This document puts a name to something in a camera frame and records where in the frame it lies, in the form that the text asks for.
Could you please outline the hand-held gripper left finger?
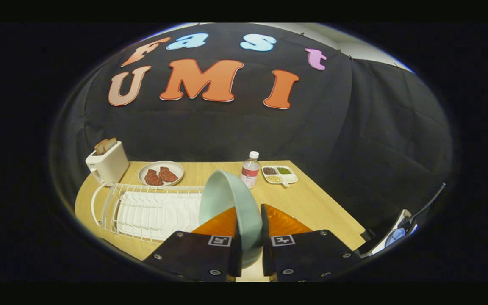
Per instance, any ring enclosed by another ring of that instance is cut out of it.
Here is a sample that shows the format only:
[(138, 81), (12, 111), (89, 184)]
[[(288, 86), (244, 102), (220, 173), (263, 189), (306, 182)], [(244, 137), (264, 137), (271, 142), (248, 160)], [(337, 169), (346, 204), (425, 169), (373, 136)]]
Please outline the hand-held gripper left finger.
[(191, 232), (175, 231), (143, 263), (189, 281), (236, 281), (243, 269), (236, 208), (217, 214)]

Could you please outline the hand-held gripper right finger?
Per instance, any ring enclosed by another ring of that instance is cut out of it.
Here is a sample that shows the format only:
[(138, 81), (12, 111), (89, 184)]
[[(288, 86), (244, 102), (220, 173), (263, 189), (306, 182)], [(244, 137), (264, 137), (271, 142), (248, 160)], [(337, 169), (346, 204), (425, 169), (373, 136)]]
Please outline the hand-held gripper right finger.
[(327, 229), (312, 230), (295, 217), (261, 205), (263, 275), (271, 282), (326, 281), (346, 274), (360, 255)]

